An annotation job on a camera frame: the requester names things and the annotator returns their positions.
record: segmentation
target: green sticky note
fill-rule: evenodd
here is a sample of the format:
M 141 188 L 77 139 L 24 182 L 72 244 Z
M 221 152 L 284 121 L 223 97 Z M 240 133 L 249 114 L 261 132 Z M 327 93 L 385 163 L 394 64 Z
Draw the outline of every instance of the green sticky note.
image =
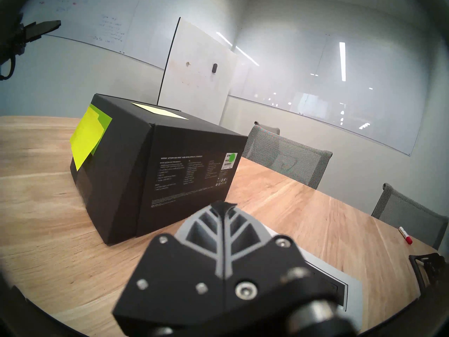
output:
M 92 149 L 92 155 L 95 153 L 96 148 L 98 147 L 98 145 L 100 144 L 100 141 L 103 138 L 103 135 L 105 134 L 106 129 L 108 129 L 109 124 L 112 121 L 112 118 L 110 118 L 106 113 L 104 113 L 102 110 L 96 108 L 95 106 L 93 106 L 92 104 L 89 105 L 89 107 L 91 109 L 93 109 L 96 113 L 98 113 L 98 121 L 100 122 L 100 124 L 103 127 L 103 134 L 100 137 L 100 139 L 98 140 L 98 142 L 96 143 L 95 147 Z
M 104 133 L 103 126 L 98 120 L 98 117 L 98 113 L 91 107 L 88 107 L 70 138 L 76 170 L 81 168 L 81 165 L 83 165 L 87 156 L 98 144 Z

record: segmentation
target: cardboard box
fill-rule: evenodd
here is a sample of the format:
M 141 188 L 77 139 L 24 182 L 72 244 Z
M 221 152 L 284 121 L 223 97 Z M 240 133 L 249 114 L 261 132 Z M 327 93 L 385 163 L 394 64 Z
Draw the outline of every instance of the cardboard box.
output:
M 112 118 L 94 154 L 71 173 L 103 241 L 117 244 L 178 222 L 225 200 L 247 137 L 181 111 L 155 114 L 95 94 Z

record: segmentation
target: wooden table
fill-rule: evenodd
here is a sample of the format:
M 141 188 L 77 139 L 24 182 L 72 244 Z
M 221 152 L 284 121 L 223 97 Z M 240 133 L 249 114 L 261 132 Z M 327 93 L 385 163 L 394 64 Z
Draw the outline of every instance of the wooden table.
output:
M 11 283 L 89 336 L 123 336 L 111 311 L 149 241 L 108 247 L 69 171 L 79 119 L 0 117 L 0 256 Z M 244 158 L 227 201 L 363 284 L 363 330 L 419 296 L 408 256 L 435 252 L 345 203 Z

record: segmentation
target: red marker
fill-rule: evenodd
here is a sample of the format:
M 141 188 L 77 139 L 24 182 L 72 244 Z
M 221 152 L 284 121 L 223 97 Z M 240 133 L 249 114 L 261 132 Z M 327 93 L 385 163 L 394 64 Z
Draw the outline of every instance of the red marker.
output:
M 402 236 L 406 239 L 407 244 L 410 245 L 413 243 L 412 238 L 410 238 L 410 236 L 402 227 L 399 227 L 399 232 L 401 232 Z

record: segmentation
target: office chair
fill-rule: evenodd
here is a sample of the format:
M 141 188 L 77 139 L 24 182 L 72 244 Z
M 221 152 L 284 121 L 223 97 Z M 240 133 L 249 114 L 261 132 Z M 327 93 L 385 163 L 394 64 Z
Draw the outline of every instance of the office chair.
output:
M 242 156 L 317 189 L 332 152 L 296 143 L 255 125 Z
M 441 216 L 384 183 L 374 208 L 375 217 L 393 227 L 404 227 L 408 234 L 438 249 L 446 232 L 448 217 Z
M 256 125 L 260 125 L 262 128 L 264 128 L 265 130 L 268 130 L 269 132 L 275 133 L 277 135 L 281 135 L 281 130 L 279 128 L 274 128 L 274 127 L 269 127 L 267 125 L 264 124 L 260 124 L 259 122 L 254 122 L 254 124 Z

